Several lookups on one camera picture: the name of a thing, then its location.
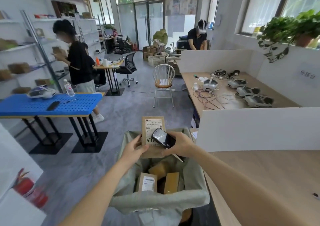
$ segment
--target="water bottle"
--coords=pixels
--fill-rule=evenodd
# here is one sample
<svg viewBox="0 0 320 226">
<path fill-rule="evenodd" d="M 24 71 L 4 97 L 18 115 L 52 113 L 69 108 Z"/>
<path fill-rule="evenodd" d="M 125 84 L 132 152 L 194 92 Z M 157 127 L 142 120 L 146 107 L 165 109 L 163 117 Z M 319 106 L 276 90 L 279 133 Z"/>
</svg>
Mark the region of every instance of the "water bottle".
<svg viewBox="0 0 320 226">
<path fill-rule="evenodd" d="M 66 79 L 64 79 L 63 81 L 64 81 L 64 87 L 66 88 L 66 93 L 70 97 L 73 97 L 75 95 L 75 92 L 73 91 L 71 84 Z"/>
</svg>

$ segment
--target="black t-shirt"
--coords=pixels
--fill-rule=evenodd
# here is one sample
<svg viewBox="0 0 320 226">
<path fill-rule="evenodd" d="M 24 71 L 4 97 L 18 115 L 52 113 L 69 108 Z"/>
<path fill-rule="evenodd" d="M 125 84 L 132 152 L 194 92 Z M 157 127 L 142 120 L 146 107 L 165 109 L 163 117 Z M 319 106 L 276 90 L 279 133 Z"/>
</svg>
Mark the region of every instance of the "black t-shirt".
<svg viewBox="0 0 320 226">
<path fill-rule="evenodd" d="M 201 34 L 198 38 L 197 38 L 197 29 L 194 28 L 192 30 L 190 30 L 188 32 L 188 39 L 193 40 L 193 45 L 197 50 L 200 50 L 200 46 L 202 44 L 202 42 L 204 42 L 205 40 L 207 40 L 207 33 L 205 34 Z"/>
<path fill-rule="evenodd" d="M 72 43 L 69 49 L 68 61 L 70 62 L 69 72 L 73 85 L 86 83 L 93 79 L 90 68 L 92 62 L 89 62 L 89 58 L 92 60 L 92 58 L 87 55 L 81 42 L 75 41 Z"/>
</svg>

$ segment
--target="blue perforated tabletop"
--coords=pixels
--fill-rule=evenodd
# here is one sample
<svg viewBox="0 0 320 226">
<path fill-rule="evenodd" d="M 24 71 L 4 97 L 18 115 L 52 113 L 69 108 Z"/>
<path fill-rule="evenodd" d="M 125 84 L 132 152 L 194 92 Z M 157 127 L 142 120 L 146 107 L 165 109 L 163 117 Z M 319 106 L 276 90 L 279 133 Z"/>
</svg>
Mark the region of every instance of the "blue perforated tabletop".
<svg viewBox="0 0 320 226">
<path fill-rule="evenodd" d="M 75 94 L 73 97 L 56 94 L 51 99 L 30 99 L 26 94 L 14 94 L 0 102 L 0 116 L 87 116 L 101 99 L 101 94 Z M 54 101 L 60 101 L 59 105 L 47 111 Z"/>
</svg>

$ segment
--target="vr headset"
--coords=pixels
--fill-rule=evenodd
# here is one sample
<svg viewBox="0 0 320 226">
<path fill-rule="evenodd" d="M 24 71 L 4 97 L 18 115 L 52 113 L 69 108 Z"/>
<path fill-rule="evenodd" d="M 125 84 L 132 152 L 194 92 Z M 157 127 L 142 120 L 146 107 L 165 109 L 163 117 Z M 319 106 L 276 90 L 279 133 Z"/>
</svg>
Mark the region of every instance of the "vr headset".
<svg viewBox="0 0 320 226">
<path fill-rule="evenodd" d="M 206 27 L 207 27 L 207 22 L 203 19 L 200 19 L 199 22 L 198 22 L 198 31 L 200 34 L 205 34 L 206 33 Z"/>
</svg>

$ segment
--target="blue table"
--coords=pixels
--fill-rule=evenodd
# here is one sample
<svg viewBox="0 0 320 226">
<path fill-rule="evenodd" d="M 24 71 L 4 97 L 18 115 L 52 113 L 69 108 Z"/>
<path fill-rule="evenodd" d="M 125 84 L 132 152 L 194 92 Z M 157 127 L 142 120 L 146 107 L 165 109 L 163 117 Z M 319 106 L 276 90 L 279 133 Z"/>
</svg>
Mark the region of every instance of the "blue table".
<svg viewBox="0 0 320 226">
<path fill-rule="evenodd" d="M 107 132 L 100 132 L 99 134 L 91 112 L 96 107 L 98 102 L 102 99 L 99 94 L 75 94 L 70 97 L 67 94 L 56 94 L 51 99 L 30 99 L 26 94 L 14 94 L 0 102 L 0 118 L 20 118 L 27 127 L 31 130 L 34 136 L 38 139 L 39 144 L 30 152 L 31 154 L 57 154 L 62 146 L 71 137 L 72 133 L 59 133 L 52 122 L 52 117 L 68 117 L 71 124 L 79 138 L 79 142 L 72 151 L 73 153 L 96 153 L 102 148 L 103 142 L 106 139 Z M 59 104 L 54 110 L 47 110 L 48 107 L 55 101 Z M 49 133 L 39 117 L 46 117 L 54 133 Z M 78 127 L 74 121 L 74 117 L 78 119 L 80 127 L 83 131 L 81 136 Z M 94 135 L 90 129 L 87 121 L 89 118 Z M 46 135 L 45 139 L 40 139 L 34 128 L 28 122 L 27 118 L 34 118 Z"/>
</svg>

